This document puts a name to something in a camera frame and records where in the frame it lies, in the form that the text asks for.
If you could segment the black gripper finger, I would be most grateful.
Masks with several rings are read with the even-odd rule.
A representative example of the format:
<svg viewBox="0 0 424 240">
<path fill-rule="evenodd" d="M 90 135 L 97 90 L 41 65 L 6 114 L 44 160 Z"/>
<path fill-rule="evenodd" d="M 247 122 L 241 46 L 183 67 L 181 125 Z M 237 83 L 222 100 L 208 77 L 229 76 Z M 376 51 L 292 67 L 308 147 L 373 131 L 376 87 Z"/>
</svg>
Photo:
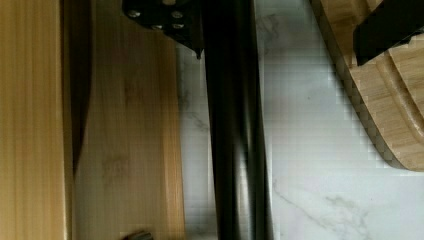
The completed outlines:
<svg viewBox="0 0 424 240">
<path fill-rule="evenodd" d="M 386 50 L 423 33 L 424 0 L 383 0 L 355 28 L 353 49 L 362 66 Z"/>
</svg>

